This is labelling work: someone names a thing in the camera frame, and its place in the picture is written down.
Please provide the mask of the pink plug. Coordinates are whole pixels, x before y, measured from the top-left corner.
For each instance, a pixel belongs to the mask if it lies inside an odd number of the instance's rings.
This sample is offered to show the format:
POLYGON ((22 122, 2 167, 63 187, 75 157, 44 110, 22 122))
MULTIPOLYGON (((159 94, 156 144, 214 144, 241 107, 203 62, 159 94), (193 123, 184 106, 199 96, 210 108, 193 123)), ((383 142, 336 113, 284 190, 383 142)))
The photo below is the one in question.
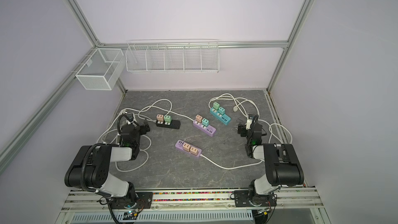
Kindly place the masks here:
POLYGON ((200 115, 196 115, 195 120, 196 120, 197 122, 201 123, 202 120, 203 120, 203 117, 200 116, 200 115))
POLYGON ((162 115, 162 114, 157 114, 157 121, 163 122, 163 121, 164 121, 164 115, 162 115))

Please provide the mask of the teal power strip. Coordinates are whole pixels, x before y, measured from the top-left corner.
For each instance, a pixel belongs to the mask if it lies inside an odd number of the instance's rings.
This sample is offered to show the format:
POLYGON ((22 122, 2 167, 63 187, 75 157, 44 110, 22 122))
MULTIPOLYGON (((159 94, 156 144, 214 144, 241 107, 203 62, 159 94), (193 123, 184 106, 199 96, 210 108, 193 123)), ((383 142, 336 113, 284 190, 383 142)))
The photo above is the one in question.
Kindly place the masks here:
POLYGON ((221 114, 213 107, 209 110, 209 112, 224 125, 228 125, 231 121, 231 118, 227 114, 221 114))

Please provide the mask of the green plug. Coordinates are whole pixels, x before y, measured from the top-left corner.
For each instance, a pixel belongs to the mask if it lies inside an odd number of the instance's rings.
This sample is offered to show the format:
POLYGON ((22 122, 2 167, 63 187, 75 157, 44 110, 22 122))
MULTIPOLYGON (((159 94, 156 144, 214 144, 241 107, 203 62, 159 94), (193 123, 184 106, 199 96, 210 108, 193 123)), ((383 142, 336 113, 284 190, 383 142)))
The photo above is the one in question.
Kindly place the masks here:
POLYGON ((217 102, 214 102, 214 103, 213 103, 213 109, 218 110, 219 107, 220 107, 220 104, 219 104, 219 103, 217 103, 217 102))
POLYGON ((171 123, 172 117, 170 115, 164 115, 163 117, 164 122, 171 123))

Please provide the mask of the purple power strip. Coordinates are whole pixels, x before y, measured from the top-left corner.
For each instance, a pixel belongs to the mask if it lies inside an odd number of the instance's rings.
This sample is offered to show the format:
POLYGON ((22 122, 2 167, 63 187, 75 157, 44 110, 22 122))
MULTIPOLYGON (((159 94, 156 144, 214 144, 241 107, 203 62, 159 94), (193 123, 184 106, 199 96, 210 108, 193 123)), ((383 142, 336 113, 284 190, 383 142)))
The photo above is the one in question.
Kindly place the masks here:
POLYGON ((213 137, 216 133, 216 128, 214 128, 211 125, 204 126, 202 123, 199 123, 196 120, 193 120, 193 126, 196 127, 197 129, 201 130, 205 134, 207 134, 210 137, 213 137))
POLYGON ((182 140, 178 140, 176 142, 175 148, 196 158, 199 158, 202 154, 202 150, 200 148, 193 146, 189 143, 186 143, 185 141, 182 140))

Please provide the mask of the black power strip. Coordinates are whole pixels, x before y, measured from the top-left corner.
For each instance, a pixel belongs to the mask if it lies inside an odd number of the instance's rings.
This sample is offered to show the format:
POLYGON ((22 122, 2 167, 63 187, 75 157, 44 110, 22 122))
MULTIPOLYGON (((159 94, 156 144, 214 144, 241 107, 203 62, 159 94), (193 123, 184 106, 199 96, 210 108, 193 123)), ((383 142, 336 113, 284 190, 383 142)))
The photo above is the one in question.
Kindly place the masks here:
POLYGON ((168 128, 168 129, 180 129, 181 122, 179 120, 172 120, 171 122, 165 122, 165 121, 156 121, 155 122, 157 127, 160 128, 168 128))

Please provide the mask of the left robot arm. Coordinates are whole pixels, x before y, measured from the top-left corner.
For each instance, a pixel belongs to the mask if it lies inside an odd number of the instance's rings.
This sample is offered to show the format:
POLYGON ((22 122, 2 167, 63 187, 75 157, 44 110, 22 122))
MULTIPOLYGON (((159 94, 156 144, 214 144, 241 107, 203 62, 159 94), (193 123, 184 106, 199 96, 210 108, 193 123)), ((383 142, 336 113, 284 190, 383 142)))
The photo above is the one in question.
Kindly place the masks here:
POLYGON ((147 121, 142 125, 125 124, 118 126, 119 144, 82 146, 65 174, 65 185, 93 192, 107 200, 121 200, 126 203, 126 208, 135 207, 138 196, 133 183, 112 175, 109 167, 111 163, 137 159, 141 136, 149 131, 147 121))

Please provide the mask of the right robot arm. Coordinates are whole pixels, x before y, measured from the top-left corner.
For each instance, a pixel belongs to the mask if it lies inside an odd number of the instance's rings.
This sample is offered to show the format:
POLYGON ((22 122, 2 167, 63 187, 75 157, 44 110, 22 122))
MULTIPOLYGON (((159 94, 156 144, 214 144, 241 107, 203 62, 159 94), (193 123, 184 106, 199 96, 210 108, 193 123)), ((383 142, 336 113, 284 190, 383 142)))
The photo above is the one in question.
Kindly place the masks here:
POLYGON ((237 207, 274 207, 276 191, 283 186, 295 187, 304 183, 304 173, 292 144, 262 143, 263 128, 258 123, 250 127, 241 124, 237 133, 246 138, 246 154, 249 158, 264 162, 264 175, 254 179, 247 190, 234 192, 237 207))

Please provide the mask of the pink plug front strip left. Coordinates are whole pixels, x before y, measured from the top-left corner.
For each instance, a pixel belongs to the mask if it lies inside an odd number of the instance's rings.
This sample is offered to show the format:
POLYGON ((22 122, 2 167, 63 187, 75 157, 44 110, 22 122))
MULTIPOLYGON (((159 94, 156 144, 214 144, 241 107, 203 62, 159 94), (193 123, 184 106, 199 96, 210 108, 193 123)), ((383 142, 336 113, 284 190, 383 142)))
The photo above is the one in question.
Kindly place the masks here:
POLYGON ((182 146, 182 148, 183 148, 184 151, 190 152, 191 145, 190 145, 190 144, 187 144, 187 143, 184 143, 183 146, 182 146))

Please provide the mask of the pink plug strip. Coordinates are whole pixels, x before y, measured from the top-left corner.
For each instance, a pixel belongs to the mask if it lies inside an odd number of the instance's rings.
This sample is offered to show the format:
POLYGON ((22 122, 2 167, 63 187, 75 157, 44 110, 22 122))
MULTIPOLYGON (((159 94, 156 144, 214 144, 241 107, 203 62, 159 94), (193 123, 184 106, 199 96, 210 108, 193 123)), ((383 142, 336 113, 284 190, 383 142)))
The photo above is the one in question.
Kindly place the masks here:
POLYGON ((196 147, 191 147, 190 153, 197 156, 199 154, 199 150, 196 147))
POLYGON ((182 146, 182 148, 183 148, 184 151, 190 152, 191 145, 190 145, 190 144, 187 144, 187 143, 184 143, 183 146, 182 146))

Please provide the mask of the pink plug front strip right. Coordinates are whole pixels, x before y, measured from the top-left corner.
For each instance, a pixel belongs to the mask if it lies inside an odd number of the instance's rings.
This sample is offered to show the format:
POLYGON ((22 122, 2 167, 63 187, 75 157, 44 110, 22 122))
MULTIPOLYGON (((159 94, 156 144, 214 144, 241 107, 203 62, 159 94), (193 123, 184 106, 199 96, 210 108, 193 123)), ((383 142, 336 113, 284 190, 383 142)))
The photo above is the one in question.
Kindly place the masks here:
POLYGON ((199 150, 196 147, 191 147, 190 153, 197 156, 199 154, 199 150))

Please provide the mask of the purple power strip front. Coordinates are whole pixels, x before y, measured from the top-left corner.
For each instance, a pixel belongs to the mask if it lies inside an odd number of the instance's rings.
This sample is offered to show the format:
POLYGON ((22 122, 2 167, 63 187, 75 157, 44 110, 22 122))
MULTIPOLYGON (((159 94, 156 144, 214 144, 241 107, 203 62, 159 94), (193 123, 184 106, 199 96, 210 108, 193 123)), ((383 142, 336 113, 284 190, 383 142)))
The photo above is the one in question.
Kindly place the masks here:
POLYGON ((196 158, 199 158, 202 154, 202 150, 200 148, 193 146, 189 143, 186 143, 185 141, 182 140, 178 140, 176 142, 175 148, 196 158))

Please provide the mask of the white mesh box basket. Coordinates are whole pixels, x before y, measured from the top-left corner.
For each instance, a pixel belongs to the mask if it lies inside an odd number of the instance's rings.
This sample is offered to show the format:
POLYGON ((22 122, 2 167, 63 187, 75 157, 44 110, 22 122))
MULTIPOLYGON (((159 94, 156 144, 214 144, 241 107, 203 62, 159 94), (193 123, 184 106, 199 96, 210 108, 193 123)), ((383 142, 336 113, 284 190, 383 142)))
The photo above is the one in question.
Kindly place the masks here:
POLYGON ((122 49, 97 48, 76 72, 76 78, 86 90, 111 91, 124 68, 122 49))

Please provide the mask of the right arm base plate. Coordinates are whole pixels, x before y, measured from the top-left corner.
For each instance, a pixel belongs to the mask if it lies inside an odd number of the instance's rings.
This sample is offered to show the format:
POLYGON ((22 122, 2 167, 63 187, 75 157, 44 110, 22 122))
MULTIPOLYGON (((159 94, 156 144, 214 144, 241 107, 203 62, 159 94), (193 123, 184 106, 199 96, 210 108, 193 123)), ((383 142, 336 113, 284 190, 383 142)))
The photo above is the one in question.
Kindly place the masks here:
POLYGON ((236 207, 275 207, 277 205, 275 194, 258 195, 249 190, 236 190, 232 196, 236 207))

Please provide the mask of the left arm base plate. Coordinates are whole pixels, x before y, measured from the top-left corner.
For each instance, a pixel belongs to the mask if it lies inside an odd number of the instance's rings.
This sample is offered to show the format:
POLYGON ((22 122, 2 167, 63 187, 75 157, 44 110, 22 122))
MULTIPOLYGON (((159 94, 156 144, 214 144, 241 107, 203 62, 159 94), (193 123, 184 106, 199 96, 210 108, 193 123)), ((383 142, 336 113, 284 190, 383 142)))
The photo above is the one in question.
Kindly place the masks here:
POLYGON ((111 209, 123 210, 123 209, 148 209, 151 208, 153 201, 153 192, 143 191, 137 192, 135 199, 131 200, 128 197, 113 198, 110 200, 111 209))

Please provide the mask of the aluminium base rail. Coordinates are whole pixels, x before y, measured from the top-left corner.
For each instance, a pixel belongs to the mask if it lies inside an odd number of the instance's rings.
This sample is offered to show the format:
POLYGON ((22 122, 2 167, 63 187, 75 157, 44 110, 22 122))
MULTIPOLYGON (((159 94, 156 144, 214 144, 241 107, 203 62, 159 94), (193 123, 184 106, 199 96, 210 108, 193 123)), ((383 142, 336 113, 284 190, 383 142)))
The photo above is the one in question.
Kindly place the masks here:
MULTIPOLYGON (((111 200, 117 211, 171 211, 171 210, 233 210, 264 208, 325 208, 315 188, 282 188, 271 195, 249 199, 247 189, 166 189, 138 190, 138 200, 133 208, 127 208, 121 200, 111 200)), ((105 198, 85 191, 72 190, 61 213, 66 212, 104 212, 108 210, 105 198)))

